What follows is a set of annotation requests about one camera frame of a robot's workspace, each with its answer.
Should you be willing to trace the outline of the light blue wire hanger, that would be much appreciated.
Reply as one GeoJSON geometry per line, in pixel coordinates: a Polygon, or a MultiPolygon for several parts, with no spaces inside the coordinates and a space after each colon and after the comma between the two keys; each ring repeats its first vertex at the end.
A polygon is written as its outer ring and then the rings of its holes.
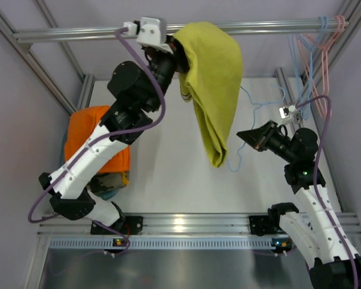
{"type": "MultiPolygon", "coordinates": [[[[279,105],[279,104],[283,104],[284,101],[286,100],[286,95],[288,90],[283,88],[282,86],[279,85],[272,85],[272,87],[279,89],[282,92],[282,98],[279,101],[268,101],[268,102],[255,102],[251,96],[251,94],[248,92],[248,90],[246,90],[243,86],[241,86],[241,90],[247,95],[248,100],[250,102],[251,105],[255,106],[255,108],[253,109],[252,112],[252,116],[253,116],[253,121],[252,121],[252,126],[251,129],[255,128],[255,124],[256,124],[256,112],[258,110],[260,110],[262,107],[266,107],[268,105],[279,105]]],[[[238,156],[238,166],[234,169],[232,168],[232,166],[230,165],[230,161],[227,161],[227,167],[229,169],[229,171],[231,173],[238,173],[240,168],[241,168],[241,164],[242,164],[242,155],[241,155],[241,151],[244,149],[245,147],[245,143],[242,144],[242,146],[240,146],[237,150],[236,150],[236,154],[238,156]]]]}

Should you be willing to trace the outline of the yellow-green trousers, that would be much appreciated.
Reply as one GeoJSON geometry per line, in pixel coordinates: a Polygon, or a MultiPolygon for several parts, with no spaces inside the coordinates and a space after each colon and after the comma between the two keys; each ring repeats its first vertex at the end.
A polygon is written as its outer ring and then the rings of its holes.
{"type": "Polygon", "coordinates": [[[209,22],[191,22],[174,34],[183,46],[189,71],[179,74],[180,93],[192,102],[207,158],[214,168],[227,158],[243,62],[238,42],[209,22]]]}

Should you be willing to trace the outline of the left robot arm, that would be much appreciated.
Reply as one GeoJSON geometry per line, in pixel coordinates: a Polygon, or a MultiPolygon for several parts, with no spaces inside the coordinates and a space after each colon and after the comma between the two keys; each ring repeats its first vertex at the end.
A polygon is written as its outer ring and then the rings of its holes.
{"type": "Polygon", "coordinates": [[[43,173],[39,181],[51,195],[53,210],[69,219],[88,218],[97,226],[119,232],[126,222],[122,210],[93,194],[87,184],[119,152],[133,144],[143,131],[155,126],[148,113],[164,111],[164,95],[176,72],[189,70],[181,43],[165,37],[168,51],[149,45],[140,57],[124,61],[114,70],[107,89],[115,102],[100,118],[81,147],[57,171],[43,173]]]}

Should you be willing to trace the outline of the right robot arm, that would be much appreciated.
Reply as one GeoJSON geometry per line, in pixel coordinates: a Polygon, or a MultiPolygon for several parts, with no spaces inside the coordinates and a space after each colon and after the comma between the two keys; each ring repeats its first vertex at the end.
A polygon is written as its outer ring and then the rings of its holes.
{"type": "Polygon", "coordinates": [[[317,163],[318,136],[308,128],[293,137],[272,120],[237,132],[258,152],[271,151],[287,162],[285,179],[309,219],[305,222],[292,203],[268,209],[270,224],[286,233],[304,257],[313,288],[361,288],[361,256],[348,239],[329,199],[317,163]]]}

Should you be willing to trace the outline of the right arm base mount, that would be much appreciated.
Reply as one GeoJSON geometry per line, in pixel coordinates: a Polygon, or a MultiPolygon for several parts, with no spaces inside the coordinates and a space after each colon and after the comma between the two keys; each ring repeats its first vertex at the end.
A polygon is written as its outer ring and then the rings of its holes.
{"type": "Polygon", "coordinates": [[[250,232],[252,235],[264,236],[278,233],[277,226],[268,215],[249,216],[250,232]]]}

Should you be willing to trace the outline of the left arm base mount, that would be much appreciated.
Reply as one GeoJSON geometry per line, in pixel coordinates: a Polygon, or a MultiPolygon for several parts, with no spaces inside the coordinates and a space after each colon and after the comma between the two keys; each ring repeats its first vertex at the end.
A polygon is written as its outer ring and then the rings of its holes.
{"type": "MultiPolygon", "coordinates": [[[[126,221],[123,224],[122,228],[118,230],[119,233],[127,235],[138,235],[143,229],[143,216],[127,216],[126,221]]],[[[114,235],[113,232],[105,229],[99,225],[96,225],[94,222],[91,224],[90,229],[91,235],[114,235]]]]}

